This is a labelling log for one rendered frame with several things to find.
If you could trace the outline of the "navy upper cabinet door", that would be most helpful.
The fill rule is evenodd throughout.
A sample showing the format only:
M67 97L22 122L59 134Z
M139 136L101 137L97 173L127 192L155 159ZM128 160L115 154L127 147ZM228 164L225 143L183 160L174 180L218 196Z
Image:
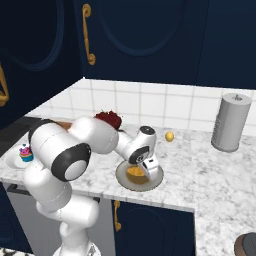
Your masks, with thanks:
M73 0L0 0L0 129L82 78Z
M197 84L256 90L256 0L210 0Z
M73 0L83 75L89 79L192 85L209 0ZM82 7L87 19L87 60Z

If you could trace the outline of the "golden brown croissant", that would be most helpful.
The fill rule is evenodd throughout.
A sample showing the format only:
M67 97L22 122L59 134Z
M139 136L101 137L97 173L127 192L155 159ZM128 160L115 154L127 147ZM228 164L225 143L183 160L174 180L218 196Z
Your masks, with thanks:
M135 184L144 184L149 181L144 171L139 166L131 166L126 171L126 176L129 181Z

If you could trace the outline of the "navy lower cabinet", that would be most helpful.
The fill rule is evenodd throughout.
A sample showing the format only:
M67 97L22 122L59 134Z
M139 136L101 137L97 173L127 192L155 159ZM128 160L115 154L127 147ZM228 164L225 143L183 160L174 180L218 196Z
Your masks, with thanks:
M0 247L32 253L27 237L0 182Z

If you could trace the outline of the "colourful cupcake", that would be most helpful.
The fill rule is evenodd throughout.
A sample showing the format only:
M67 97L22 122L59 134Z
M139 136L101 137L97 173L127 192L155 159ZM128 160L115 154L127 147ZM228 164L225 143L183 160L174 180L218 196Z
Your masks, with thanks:
M34 158L31 148L26 144L23 144L19 149L19 156L23 162L30 162Z

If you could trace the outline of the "grey round plate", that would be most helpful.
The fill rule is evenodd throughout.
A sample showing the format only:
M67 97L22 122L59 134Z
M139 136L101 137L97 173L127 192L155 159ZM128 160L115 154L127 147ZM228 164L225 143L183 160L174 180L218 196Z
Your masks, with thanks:
M127 161L121 162L116 169L116 178L120 185L131 191L144 192L155 189L163 180L164 172L161 167L158 167L158 175L155 180L149 180L144 184L135 184L128 180L126 171L131 165Z

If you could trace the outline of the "brown cutting board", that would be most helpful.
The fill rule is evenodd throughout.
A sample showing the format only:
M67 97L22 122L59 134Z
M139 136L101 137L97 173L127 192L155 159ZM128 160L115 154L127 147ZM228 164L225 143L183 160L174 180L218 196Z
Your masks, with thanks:
M58 122L58 121L54 121L54 123L60 125L60 126L61 126L62 128L64 128L65 130L68 130L68 129L71 127L71 125L72 125L72 123L70 123L70 122Z

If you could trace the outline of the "dark round object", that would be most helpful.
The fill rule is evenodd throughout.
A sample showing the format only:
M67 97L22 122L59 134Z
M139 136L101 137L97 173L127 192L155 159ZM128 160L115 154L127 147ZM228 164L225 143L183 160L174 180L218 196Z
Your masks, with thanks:
M234 244L235 256L256 256L256 233L240 235Z

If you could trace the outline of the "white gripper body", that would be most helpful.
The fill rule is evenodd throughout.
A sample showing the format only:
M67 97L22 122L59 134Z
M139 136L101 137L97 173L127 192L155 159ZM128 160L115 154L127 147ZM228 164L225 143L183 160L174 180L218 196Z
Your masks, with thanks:
M146 177L149 180L155 180L158 175L158 165L157 164L149 164L149 163L142 163L143 170L145 172Z

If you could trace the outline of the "white round plate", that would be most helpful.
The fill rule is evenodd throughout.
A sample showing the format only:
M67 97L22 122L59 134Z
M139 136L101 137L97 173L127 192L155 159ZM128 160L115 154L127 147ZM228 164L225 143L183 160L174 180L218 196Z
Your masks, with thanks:
M32 163L33 159L33 155L21 156L20 146L15 146L5 154L4 165L12 170L26 169Z

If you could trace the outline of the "grey dishwasher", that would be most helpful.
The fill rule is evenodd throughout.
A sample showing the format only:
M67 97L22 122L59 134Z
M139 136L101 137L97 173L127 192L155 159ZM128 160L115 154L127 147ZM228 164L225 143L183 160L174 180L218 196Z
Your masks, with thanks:
M4 183L5 189L10 184ZM99 204L99 217L94 226L88 229L88 235L94 242L101 256L115 256L114 232L111 202L107 199L94 198ZM36 202L12 203L27 240L35 256L52 256L61 245L60 223L39 214Z

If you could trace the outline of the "grey paper towel roll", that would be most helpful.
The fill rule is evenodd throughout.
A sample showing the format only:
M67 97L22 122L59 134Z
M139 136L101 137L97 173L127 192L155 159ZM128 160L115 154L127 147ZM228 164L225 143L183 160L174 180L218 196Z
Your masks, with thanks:
M227 153L239 148L251 104L252 99L246 95L227 93L222 96L211 138L214 148Z

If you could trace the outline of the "navy cabinet door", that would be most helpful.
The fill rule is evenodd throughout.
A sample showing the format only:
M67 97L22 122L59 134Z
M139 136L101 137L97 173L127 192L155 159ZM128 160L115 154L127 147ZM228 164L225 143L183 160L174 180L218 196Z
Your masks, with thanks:
M209 0L73 0L83 75L89 79L192 85ZM87 19L87 60L82 7Z
M73 0L0 0L0 129L82 78Z
M197 84L256 90L256 0L210 0Z
M193 213L120 202L116 232L114 201L116 256L196 256Z

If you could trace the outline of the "navy lower cabinet door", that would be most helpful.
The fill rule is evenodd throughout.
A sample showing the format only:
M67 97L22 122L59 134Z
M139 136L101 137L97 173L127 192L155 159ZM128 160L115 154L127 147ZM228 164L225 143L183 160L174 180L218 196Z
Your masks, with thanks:
M120 202L116 232L114 201L116 256L196 256L193 213Z

